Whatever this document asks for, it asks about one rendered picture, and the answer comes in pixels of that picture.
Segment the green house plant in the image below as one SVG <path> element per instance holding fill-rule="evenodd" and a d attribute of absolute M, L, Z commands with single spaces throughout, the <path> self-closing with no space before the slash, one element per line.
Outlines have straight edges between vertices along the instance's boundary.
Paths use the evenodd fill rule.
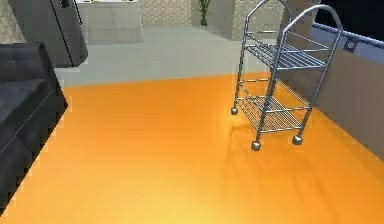
<path fill-rule="evenodd" d="M 211 0 L 197 0 L 198 1 L 198 11 L 200 13 L 200 24 L 202 26 L 205 26 L 207 27 L 208 26 L 208 23 L 207 23 L 207 15 L 209 14 L 209 5 L 210 5 L 210 2 Z"/>

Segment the dark grey fridge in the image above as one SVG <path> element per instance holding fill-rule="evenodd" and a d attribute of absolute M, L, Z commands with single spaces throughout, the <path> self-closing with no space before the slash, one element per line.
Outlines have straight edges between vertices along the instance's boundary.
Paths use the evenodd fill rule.
<path fill-rule="evenodd" d="M 7 1 L 25 40 L 44 43 L 54 67 L 78 67 L 87 59 L 77 0 Z"/>

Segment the grey kitchen counter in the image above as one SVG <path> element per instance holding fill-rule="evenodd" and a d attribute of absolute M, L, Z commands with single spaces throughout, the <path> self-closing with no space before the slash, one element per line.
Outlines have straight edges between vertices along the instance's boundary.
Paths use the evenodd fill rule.
<path fill-rule="evenodd" d="M 143 41 L 139 0 L 76 0 L 88 45 Z"/>

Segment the black sofa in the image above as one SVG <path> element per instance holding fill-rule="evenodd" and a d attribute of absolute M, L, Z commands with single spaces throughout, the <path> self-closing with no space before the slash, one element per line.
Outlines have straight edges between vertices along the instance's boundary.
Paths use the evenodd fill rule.
<path fill-rule="evenodd" d="M 44 43 L 0 44 L 0 215 L 67 107 Z"/>

